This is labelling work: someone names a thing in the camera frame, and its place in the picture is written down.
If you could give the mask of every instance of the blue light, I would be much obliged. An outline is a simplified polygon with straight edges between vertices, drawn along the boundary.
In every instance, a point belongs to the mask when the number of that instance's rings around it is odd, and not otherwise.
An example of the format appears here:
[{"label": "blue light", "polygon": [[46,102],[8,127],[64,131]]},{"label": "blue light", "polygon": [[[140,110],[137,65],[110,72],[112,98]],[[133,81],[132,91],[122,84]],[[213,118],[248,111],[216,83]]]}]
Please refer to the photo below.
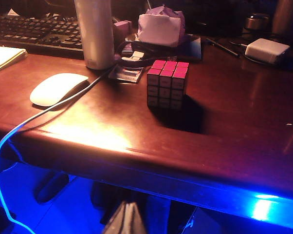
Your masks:
[{"label": "blue light", "polygon": [[255,204],[252,218],[260,221],[268,220],[268,214],[270,212],[271,201],[269,200],[259,200]]},{"label": "blue light", "polygon": [[[21,127],[23,127],[22,124],[21,124],[21,125],[18,125],[16,128],[14,128],[13,130],[11,130],[9,133],[7,133],[7,134],[3,137],[3,139],[0,141],[0,150],[1,150],[2,146],[3,146],[3,144],[4,144],[4,143],[5,143],[5,142],[6,142],[6,141],[7,141],[7,140],[8,140],[8,139],[9,139],[14,133],[16,133]],[[29,227],[26,226],[25,224],[23,224],[23,223],[21,223],[21,222],[15,220],[15,219],[13,219],[13,218],[11,217],[11,215],[10,215],[10,213],[9,213],[8,206],[6,205],[6,202],[5,202],[5,200],[4,200],[4,196],[3,196],[2,192],[1,192],[1,189],[0,189],[0,201],[1,201],[1,203],[2,203],[2,206],[3,206],[3,208],[4,208],[5,212],[6,212],[6,216],[7,216],[7,218],[9,219],[9,221],[11,221],[11,222],[13,222],[13,223],[16,223],[16,224],[18,224],[18,225],[24,227],[24,228],[27,229],[31,234],[35,234],[35,232],[33,232],[31,228],[29,228]]]},{"label": "blue light", "polygon": [[268,194],[258,194],[255,196],[256,198],[260,198],[260,199],[273,199],[273,198],[279,198],[278,196],[274,196],[274,195],[268,195]]}]

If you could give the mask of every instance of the cable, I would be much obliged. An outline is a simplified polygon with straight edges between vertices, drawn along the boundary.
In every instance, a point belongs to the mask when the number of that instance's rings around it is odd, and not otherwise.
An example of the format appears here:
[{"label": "cable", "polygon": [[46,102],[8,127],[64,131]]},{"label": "cable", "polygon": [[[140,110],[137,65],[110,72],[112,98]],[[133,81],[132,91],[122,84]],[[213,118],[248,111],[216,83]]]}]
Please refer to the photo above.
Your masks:
[{"label": "cable", "polygon": [[[108,73],[111,71],[111,69],[107,70],[105,73],[103,73],[103,74],[102,74],[101,76],[99,76],[97,79],[95,79],[90,85],[88,85],[86,88],[84,88],[83,90],[79,91],[78,93],[72,95],[71,97],[69,97],[69,98],[67,98],[67,99],[65,99],[65,100],[63,100],[63,101],[61,101],[61,102],[58,102],[57,104],[55,104],[55,105],[53,105],[53,106],[51,106],[51,107],[49,107],[49,108],[47,108],[47,109],[45,109],[45,110],[39,112],[38,114],[36,114],[36,115],[34,115],[34,116],[28,118],[28,119],[25,120],[24,122],[22,122],[22,123],[20,123],[19,125],[17,125],[15,128],[13,128],[10,132],[8,132],[8,133],[7,133],[7,134],[6,134],[6,135],[0,140],[0,150],[1,150],[2,146],[3,146],[3,144],[4,144],[4,143],[5,143],[5,142],[6,142],[6,141],[7,141],[7,140],[8,140],[13,134],[15,134],[20,128],[22,128],[24,125],[26,125],[26,124],[28,124],[29,122],[31,122],[32,120],[34,120],[34,119],[40,117],[41,115],[47,113],[48,111],[50,111],[50,110],[52,110],[52,109],[54,109],[54,108],[56,108],[56,107],[58,107],[58,106],[60,106],[60,105],[62,105],[62,104],[64,104],[64,103],[66,103],[66,102],[72,100],[73,98],[75,98],[75,97],[77,97],[77,96],[79,96],[79,95],[83,95],[83,94],[85,94],[85,93],[88,92],[88,91],[89,91],[89,90],[90,90],[95,84],[97,84],[97,83],[101,80],[102,77],[104,77],[106,74],[108,74]],[[8,207],[7,207],[7,205],[6,205],[5,200],[4,200],[3,194],[2,194],[2,192],[1,192],[1,189],[0,189],[0,201],[1,201],[1,204],[3,205],[3,208],[4,208],[4,210],[5,210],[6,216],[7,216],[7,218],[9,219],[9,221],[18,224],[18,225],[24,227],[25,229],[27,229],[30,233],[35,234],[35,232],[34,232],[31,228],[29,228],[27,225],[25,225],[25,224],[23,224],[23,223],[21,223],[21,222],[15,220],[15,219],[13,219],[13,218],[11,217],[11,215],[10,215],[10,213],[9,213],[9,209],[8,209]]]},{"label": "cable", "polygon": [[251,57],[245,55],[245,49],[247,48],[246,44],[236,43],[236,42],[233,42],[230,40],[228,42],[234,46],[239,46],[239,47],[243,48],[243,52],[241,52],[242,56],[251,62],[262,64],[265,66],[274,67],[276,69],[280,69],[280,70],[287,71],[287,72],[293,72],[293,57],[290,57],[288,54],[285,55],[286,59],[283,58],[282,63],[271,64],[271,63],[263,62],[263,61],[260,61],[260,60],[257,60],[257,59],[254,59],[254,58],[251,58]]},{"label": "cable", "polygon": [[18,162],[15,162],[15,163],[12,164],[10,167],[8,167],[8,168],[6,168],[5,170],[1,171],[0,174],[3,173],[3,172],[7,172],[7,171],[9,171],[10,169],[13,169],[17,164],[18,164]]},{"label": "cable", "polygon": [[147,4],[148,4],[148,8],[151,10],[152,9],[152,6],[151,6],[151,3],[149,0],[146,0],[147,1]]},{"label": "cable", "polygon": [[8,139],[8,145],[10,146],[10,148],[15,152],[15,154],[18,156],[18,159],[20,162],[24,163],[24,164],[27,164],[23,158],[22,158],[22,155],[20,154],[19,150],[16,149],[16,147],[13,145],[13,143],[11,142],[10,139]]}]

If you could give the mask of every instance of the rubik's cube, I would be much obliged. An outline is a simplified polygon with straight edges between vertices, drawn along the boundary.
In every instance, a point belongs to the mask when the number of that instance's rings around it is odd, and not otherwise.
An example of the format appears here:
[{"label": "rubik's cube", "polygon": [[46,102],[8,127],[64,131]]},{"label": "rubik's cube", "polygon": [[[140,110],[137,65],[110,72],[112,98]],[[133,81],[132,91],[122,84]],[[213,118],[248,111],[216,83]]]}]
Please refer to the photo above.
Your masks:
[{"label": "rubik's cube", "polygon": [[156,60],[147,73],[147,105],[180,110],[189,63]]}]

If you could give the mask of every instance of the black keyboard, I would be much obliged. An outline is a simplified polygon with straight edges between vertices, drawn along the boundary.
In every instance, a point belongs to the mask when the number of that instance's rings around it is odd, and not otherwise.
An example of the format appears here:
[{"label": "black keyboard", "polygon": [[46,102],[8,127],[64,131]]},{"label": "black keyboard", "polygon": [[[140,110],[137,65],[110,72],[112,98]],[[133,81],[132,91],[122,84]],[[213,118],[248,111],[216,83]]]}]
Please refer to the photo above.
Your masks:
[{"label": "black keyboard", "polygon": [[76,18],[29,19],[0,16],[0,46],[25,48],[29,53],[83,59]]}]

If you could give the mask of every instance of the notebook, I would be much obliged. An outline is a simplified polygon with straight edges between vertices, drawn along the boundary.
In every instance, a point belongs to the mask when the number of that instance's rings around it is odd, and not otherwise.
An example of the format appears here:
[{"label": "notebook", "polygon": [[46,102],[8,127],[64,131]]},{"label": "notebook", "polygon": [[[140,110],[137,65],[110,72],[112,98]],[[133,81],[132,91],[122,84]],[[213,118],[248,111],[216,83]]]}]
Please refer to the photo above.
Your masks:
[{"label": "notebook", "polygon": [[0,46],[0,69],[20,61],[27,54],[25,49]]}]

